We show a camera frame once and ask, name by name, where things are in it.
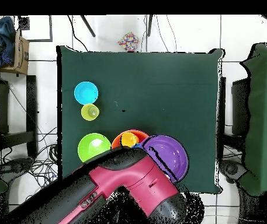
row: black chair leg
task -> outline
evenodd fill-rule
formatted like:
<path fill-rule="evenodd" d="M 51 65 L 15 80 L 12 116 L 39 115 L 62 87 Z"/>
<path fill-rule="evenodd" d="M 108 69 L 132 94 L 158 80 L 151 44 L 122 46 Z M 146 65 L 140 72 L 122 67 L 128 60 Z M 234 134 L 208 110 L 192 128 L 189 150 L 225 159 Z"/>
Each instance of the black chair leg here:
<path fill-rule="evenodd" d="M 153 15 L 149 15 L 148 37 L 151 35 L 152 19 L 153 19 Z"/>
<path fill-rule="evenodd" d="M 81 15 L 82 20 L 84 21 L 86 27 L 88 28 L 88 30 L 91 32 L 93 37 L 96 37 L 95 33 L 93 32 L 91 26 L 89 25 L 88 21 L 85 19 L 84 15 Z"/>

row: table leg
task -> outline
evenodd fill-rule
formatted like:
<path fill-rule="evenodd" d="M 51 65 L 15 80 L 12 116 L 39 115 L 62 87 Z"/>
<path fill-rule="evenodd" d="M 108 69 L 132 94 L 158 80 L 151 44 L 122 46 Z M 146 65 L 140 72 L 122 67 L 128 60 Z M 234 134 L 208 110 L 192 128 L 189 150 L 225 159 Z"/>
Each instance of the table leg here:
<path fill-rule="evenodd" d="M 95 33 L 93 32 L 91 26 L 89 25 L 88 21 L 85 19 L 84 15 L 81 15 L 82 20 L 84 21 L 86 27 L 88 28 L 88 30 L 91 32 L 93 37 L 96 37 Z"/>

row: yellow cup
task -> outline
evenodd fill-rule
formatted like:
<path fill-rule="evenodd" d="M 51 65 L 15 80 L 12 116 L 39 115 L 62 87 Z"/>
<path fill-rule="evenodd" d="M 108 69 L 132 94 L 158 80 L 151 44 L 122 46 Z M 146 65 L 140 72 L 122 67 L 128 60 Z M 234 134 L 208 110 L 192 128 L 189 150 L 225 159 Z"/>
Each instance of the yellow cup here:
<path fill-rule="evenodd" d="M 132 147 L 139 142 L 138 137 L 131 132 L 125 132 L 121 137 L 121 143 L 123 146 Z"/>
<path fill-rule="evenodd" d="M 98 117 L 100 111 L 94 104 L 86 104 L 81 109 L 82 118 L 88 121 L 94 120 Z"/>

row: purple plate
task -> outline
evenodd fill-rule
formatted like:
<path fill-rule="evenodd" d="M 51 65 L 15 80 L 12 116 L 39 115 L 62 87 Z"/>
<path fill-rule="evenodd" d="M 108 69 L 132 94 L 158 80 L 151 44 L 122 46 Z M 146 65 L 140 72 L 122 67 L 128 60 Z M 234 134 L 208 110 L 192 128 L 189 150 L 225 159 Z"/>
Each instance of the purple plate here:
<path fill-rule="evenodd" d="M 172 182 L 176 182 L 176 178 L 178 181 L 183 179 L 187 174 L 188 156 L 176 139 L 163 135 L 149 136 L 142 141 L 141 148 L 152 157 Z"/>

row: lime green bowl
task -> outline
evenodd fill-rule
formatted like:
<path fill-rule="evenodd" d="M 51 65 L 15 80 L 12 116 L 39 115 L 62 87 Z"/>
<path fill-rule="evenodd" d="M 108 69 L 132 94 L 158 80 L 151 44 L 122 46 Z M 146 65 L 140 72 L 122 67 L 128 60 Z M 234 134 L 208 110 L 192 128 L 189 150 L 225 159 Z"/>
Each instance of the lime green bowl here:
<path fill-rule="evenodd" d="M 96 155 L 108 151 L 111 147 L 109 140 L 99 134 L 91 133 L 84 136 L 78 144 L 78 156 L 82 162 L 86 162 Z"/>

